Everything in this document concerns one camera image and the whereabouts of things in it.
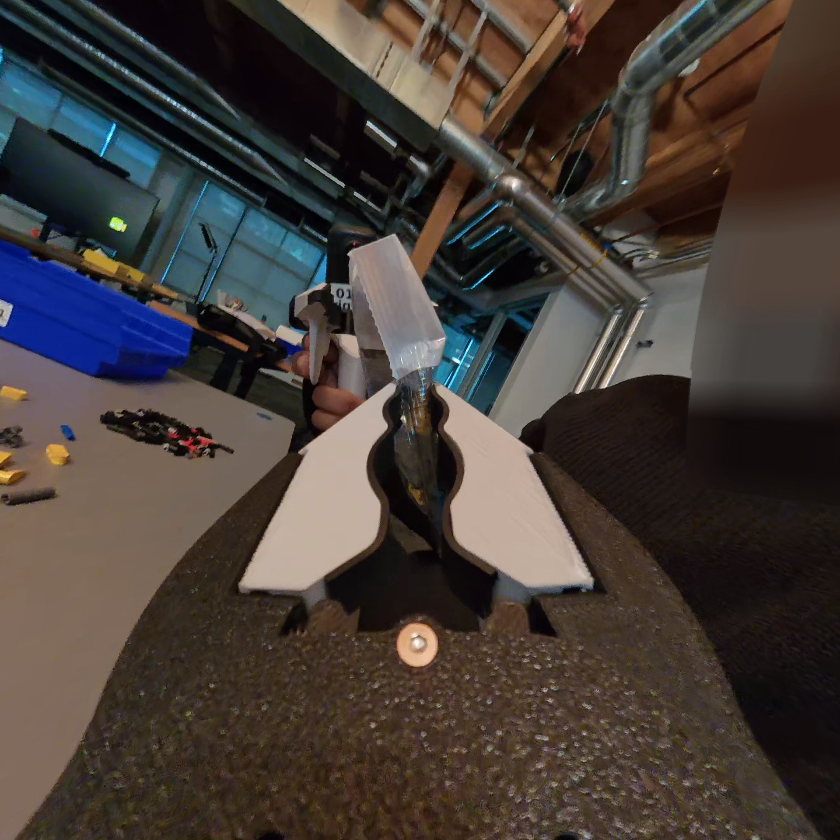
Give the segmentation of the black light stand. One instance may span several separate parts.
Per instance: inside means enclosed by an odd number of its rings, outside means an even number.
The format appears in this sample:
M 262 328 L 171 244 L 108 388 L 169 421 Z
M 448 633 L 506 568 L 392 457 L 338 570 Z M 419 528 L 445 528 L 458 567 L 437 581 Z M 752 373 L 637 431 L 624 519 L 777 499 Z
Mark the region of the black light stand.
M 217 262 L 219 255 L 219 246 L 214 236 L 210 225 L 204 221 L 199 223 L 199 228 L 203 237 L 206 250 L 209 254 L 209 260 L 204 270 L 198 290 L 194 296 L 196 305 L 203 303 L 206 298 L 208 289 L 210 288 L 217 271 Z

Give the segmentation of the person's right hand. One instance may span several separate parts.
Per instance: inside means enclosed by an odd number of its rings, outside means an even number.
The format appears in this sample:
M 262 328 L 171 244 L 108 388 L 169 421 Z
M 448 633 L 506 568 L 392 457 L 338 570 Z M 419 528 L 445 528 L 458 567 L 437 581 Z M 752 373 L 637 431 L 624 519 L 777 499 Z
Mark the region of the person's right hand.
M 308 428 L 314 434 L 321 434 L 362 405 L 365 397 L 339 387 L 339 352 L 335 346 L 330 346 L 322 360 L 317 383 L 313 383 L 309 375 L 310 357 L 306 338 L 301 350 L 292 357 L 290 366 L 302 379 L 303 414 Z

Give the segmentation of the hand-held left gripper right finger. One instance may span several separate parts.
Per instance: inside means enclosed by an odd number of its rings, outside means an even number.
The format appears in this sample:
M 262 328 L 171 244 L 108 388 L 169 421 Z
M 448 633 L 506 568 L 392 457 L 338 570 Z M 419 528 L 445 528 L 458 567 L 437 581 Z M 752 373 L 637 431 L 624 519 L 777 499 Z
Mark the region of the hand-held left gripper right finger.
M 532 462 L 529 446 L 437 385 L 438 427 L 455 456 L 447 500 L 455 550 L 492 578 L 493 602 L 592 592 L 595 578 Z

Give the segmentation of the wooden post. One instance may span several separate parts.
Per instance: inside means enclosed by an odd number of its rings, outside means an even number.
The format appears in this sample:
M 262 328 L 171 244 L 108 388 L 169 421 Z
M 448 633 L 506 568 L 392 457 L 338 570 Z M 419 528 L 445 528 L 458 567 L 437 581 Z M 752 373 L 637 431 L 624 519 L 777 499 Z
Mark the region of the wooden post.
M 456 162 L 428 215 L 422 231 L 416 238 L 411 261 L 417 274 L 424 278 L 438 252 L 445 234 L 473 181 L 473 171 Z

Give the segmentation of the blue plastic bin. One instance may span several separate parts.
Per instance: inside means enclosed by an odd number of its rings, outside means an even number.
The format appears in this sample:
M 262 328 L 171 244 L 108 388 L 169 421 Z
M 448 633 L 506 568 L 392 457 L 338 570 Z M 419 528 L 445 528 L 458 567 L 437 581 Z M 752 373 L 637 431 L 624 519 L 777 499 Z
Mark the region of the blue plastic bin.
M 157 380 L 192 347 L 184 323 L 7 243 L 1 309 L 3 341 L 95 377 Z

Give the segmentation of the pile of yellow blue pieces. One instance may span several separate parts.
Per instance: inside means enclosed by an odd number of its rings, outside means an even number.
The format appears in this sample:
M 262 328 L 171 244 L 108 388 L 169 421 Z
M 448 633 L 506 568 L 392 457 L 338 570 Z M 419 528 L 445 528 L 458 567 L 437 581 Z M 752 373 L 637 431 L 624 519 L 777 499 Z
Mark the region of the pile of yellow blue pieces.
M 8 487 L 20 481 L 25 471 L 14 465 L 15 453 L 25 444 L 21 426 L 6 426 L 1 429 L 1 485 Z

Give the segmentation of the large dark monitor screen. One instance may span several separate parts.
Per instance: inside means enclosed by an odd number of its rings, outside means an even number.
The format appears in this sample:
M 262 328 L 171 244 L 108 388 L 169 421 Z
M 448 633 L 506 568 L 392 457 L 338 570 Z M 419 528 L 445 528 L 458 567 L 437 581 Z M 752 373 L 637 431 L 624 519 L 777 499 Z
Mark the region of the large dark monitor screen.
M 33 123 L 16 118 L 3 147 L 2 194 L 45 216 L 69 236 L 138 255 L 159 199 Z

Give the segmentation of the clear bag of small pieces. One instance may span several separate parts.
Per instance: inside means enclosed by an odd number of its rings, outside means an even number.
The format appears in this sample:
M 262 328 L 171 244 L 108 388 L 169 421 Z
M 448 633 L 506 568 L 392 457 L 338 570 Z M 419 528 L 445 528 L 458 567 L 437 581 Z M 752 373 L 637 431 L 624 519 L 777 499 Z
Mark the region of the clear bag of small pieces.
M 432 390 L 446 336 L 413 262 L 395 235 L 350 252 L 353 329 L 366 394 L 395 386 L 395 463 L 402 485 L 438 529 L 438 433 Z

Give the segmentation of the silver pipes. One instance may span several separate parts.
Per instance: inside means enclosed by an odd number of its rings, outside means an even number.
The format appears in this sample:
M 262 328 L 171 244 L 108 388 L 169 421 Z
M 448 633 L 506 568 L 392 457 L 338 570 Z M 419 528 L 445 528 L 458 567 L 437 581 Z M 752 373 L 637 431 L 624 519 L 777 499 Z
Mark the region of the silver pipes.
M 565 270 L 565 278 L 572 285 L 594 293 L 595 300 L 610 315 L 573 390 L 582 393 L 609 386 L 644 317 L 652 290 L 561 212 L 529 175 L 451 114 L 440 125 L 437 145 L 471 170 L 488 188 L 491 198 L 489 204 L 477 208 L 461 223 L 451 225 L 445 242 L 490 237 L 490 233 L 473 234 L 478 228 L 511 228 Z

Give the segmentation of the pile of black pins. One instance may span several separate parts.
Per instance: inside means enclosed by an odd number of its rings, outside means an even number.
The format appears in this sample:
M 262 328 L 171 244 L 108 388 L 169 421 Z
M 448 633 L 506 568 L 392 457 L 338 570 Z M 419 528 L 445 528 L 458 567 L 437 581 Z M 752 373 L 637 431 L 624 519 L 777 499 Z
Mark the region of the pile of black pins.
M 108 411 L 100 415 L 100 424 L 109 431 L 134 442 L 155 446 L 174 457 L 214 459 L 217 452 L 232 455 L 235 450 L 219 443 L 202 427 L 151 409 Z

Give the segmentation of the yellow plastic bin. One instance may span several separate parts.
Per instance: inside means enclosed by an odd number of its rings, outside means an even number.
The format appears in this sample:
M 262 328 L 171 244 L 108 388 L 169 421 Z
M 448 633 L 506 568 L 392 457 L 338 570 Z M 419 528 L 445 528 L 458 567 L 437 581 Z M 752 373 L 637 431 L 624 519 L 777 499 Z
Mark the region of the yellow plastic bin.
M 111 259 L 98 249 L 85 249 L 80 257 L 86 267 L 99 270 L 125 287 L 137 288 L 165 298 L 173 298 L 175 295 L 171 290 L 155 283 L 142 271 Z

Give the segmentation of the rectangular metal duct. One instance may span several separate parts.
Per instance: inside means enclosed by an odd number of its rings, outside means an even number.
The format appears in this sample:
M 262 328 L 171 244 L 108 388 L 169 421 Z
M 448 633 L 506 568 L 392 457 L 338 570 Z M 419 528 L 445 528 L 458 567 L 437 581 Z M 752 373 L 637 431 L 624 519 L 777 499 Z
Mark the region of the rectangular metal duct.
M 369 115 L 420 151 L 432 145 L 452 94 L 344 1 L 233 1 Z

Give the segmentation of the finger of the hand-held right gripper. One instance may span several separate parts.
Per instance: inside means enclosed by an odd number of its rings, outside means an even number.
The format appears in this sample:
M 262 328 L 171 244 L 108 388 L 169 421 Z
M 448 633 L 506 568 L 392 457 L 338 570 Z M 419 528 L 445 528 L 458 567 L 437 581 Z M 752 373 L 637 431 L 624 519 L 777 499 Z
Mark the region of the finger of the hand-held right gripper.
M 309 338 L 309 380 L 319 383 L 322 363 L 337 332 L 337 303 L 330 287 L 314 287 L 290 302 L 290 326 Z

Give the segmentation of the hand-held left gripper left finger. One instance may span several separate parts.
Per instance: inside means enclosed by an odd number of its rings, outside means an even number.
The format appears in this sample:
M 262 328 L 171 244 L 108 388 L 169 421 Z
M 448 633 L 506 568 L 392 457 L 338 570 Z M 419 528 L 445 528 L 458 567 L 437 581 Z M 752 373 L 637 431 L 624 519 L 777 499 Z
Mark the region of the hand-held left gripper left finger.
M 385 387 L 301 451 L 239 593 L 318 604 L 332 578 L 382 545 L 389 503 L 373 456 L 391 435 L 395 395 L 395 387 Z

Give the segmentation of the silver round spiral duct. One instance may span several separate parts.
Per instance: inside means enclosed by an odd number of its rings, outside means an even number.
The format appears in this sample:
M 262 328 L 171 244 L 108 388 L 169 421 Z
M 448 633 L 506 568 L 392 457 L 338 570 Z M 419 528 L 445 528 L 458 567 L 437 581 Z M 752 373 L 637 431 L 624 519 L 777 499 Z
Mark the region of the silver round spiral duct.
M 758 13 L 766 1 L 688 1 L 637 45 L 612 97 L 611 163 L 607 175 L 576 193 L 563 212 L 577 222 L 614 207 L 638 188 L 647 168 L 659 90 Z

